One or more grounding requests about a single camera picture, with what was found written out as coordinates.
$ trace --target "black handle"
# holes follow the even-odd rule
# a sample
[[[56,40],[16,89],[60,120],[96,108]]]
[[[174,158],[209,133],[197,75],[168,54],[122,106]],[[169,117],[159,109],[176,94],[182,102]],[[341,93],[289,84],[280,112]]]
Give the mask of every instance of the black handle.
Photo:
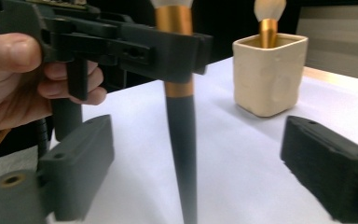
[[[194,96],[166,97],[172,154],[185,223],[197,223],[197,143]]]
[[[69,94],[79,100],[87,100],[87,61],[76,58],[66,65],[68,76]],[[51,101],[55,135],[61,141],[83,122],[81,105],[73,103],[69,99],[57,99]]]

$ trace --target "brush holder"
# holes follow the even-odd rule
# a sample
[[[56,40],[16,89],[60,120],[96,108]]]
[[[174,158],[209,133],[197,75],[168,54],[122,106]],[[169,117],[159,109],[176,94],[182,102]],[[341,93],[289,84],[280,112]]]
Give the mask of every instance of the brush holder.
[[[262,49],[259,35],[233,43],[234,100],[258,117],[278,114],[298,99],[308,39],[277,34],[276,43],[276,48]]]

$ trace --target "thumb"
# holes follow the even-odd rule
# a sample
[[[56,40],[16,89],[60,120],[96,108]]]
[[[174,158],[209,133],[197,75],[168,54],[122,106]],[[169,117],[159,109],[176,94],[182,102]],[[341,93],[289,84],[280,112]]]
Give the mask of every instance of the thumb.
[[[41,60],[41,49],[32,37],[23,34],[0,35],[0,81],[13,73],[36,69]]]

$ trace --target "makeup brush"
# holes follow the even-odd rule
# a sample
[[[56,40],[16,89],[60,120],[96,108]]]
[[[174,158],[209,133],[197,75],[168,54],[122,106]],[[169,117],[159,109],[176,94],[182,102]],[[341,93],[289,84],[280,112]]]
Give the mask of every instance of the makeup brush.
[[[259,21],[261,48],[276,47],[278,20],[285,7],[285,0],[255,0],[255,16]]]
[[[193,0],[151,0],[157,29],[193,35]],[[197,224],[197,150],[193,78],[187,83],[164,82],[172,154],[185,224]]]

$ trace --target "gold brush ferrule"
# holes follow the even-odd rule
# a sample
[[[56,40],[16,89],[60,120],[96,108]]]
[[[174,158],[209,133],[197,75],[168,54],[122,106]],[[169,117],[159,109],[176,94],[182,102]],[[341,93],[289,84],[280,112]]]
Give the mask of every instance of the gold brush ferrule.
[[[166,6],[156,9],[157,28],[163,32],[193,35],[191,9],[185,6]],[[194,93],[193,78],[187,83],[164,82],[167,97],[186,97]]]
[[[260,46],[262,49],[273,49],[276,47],[278,21],[265,19],[259,23]]]

